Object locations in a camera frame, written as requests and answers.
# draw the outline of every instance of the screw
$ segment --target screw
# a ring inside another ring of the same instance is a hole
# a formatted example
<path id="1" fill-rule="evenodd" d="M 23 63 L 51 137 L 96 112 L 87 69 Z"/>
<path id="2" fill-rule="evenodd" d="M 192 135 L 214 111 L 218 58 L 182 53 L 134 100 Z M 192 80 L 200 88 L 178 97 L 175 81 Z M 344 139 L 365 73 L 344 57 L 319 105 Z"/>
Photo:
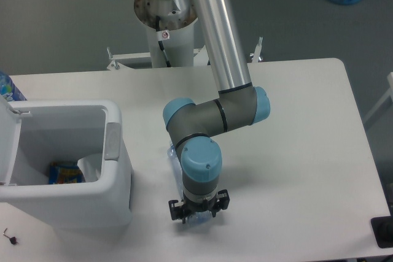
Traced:
<path id="1" fill-rule="evenodd" d="M 4 232 L 2 233 L 2 235 L 5 236 L 6 238 L 8 238 L 8 239 L 10 240 L 10 243 L 11 243 L 11 244 L 16 245 L 16 244 L 18 243 L 18 242 L 17 242 L 17 238 L 16 238 L 15 236 L 13 236 L 13 237 L 7 236 L 7 235 L 6 235 L 7 229 L 8 229 L 8 228 L 6 228 L 6 230 L 4 230 Z"/>

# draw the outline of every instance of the white table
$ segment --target white table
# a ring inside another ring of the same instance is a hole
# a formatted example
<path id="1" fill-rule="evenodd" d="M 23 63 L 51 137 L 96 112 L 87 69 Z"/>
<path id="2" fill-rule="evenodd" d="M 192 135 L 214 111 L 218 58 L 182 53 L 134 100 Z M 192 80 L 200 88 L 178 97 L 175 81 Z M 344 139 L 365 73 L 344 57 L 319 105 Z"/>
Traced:
<path id="1" fill-rule="evenodd" d="M 215 137 L 228 210 L 188 228 L 173 222 L 178 198 L 161 113 L 180 96 L 217 97 L 211 69 L 147 69 L 13 77 L 28 99 L 107 98 L 123 112 L 135 170 L 126 228 L 54 230 L 7 204 L 1 261 L 317 261 L 388 255 L 370 219 L 389 215 L 343 64 L 335 59 L 250 65 L 267 91 L 269 119 Z"/>

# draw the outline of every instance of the gray joint housing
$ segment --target gray joint housing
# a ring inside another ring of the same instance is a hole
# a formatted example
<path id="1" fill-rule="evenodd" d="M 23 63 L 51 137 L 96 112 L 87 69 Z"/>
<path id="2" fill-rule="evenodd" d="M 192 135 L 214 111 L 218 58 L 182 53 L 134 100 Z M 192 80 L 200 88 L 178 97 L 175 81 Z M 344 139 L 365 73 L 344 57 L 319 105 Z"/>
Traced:
<path id="1" fill-rule="evenodd" d="M 177 157 L 181 159 L 184 145 L 193 137 L 213 137 L 251 125 L 256 110 L 257 94 L 252 85 L 221 93 L 213 101 L 182 107 L 171 117 L 167 126 Z"/>

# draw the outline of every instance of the small black object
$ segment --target small black object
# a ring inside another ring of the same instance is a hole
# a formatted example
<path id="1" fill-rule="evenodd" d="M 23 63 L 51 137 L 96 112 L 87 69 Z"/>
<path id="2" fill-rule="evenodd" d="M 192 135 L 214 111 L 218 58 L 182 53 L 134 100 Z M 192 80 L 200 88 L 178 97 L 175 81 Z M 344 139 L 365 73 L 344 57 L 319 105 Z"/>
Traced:
<path id="1" fill-rule="evenodd" d="M 8 228 L 6 228 L 6 230 L 4 230 L 4 232 L 2 233 L 2 235 L 5 236 L 6 238 L 8 238 L 8 239 L 10 240 L 10 243 L 11 243 L 12 245 L 16 245 L 16 244 L 18 243 L 18 242 L 17 242 L 17 238 L 16 238 L 15 236 L 13 236 L 13 237 L 7 236 L 7 235 L 6 235 L 7 229 L 8 229 Z"/>
<path id="2" fill-rule="evenodd" d="M 195 212 L 210 211 L 214 218 L 219 211 L 228 209 L 229 201 L 228 191 L 220 190 L 216 197 L 210 201 L 204 200 L 201 204 L 196 204 L 186 198 L 182 200 L 183 204 L 178 204 L 178 200 L 169 201 L 168 204 L 172 220 L 182 220 L 183 224 L 185 224 L 185 219 Z"/>
<path id="3" fill-rule="evenodd" d="M 393 248 L 393 217 L 376 217 L 371 219 L 376 243 L 382 249 Z"/>

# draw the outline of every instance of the black cable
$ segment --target black cable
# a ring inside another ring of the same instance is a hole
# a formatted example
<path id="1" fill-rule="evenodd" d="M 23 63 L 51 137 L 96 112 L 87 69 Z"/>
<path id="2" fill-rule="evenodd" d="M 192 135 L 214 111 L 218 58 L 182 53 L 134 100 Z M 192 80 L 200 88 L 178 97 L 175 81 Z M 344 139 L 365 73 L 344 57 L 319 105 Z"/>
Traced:
<path id="1" fill-rule="evenodd" d="M 155 31 L 160 32 L 160 17 L 159 16 L 155 17 Z M 172 67 L 171 62 L 169 62 L 169 58 L 166 55 L 164 43 L 162 41 L 158 41 L 158 46 L 160 47 L 160 50 L 162 51 L 162 53 L 164 55 L 166 67 Z"/>
<path id="2" fill-rule="evenodd" d="M 384 260 L 382 260 L 381 262 L 388 262 L 391 258 L 393 258 L 393 255 L 389 255 L 387 256 Z"/>

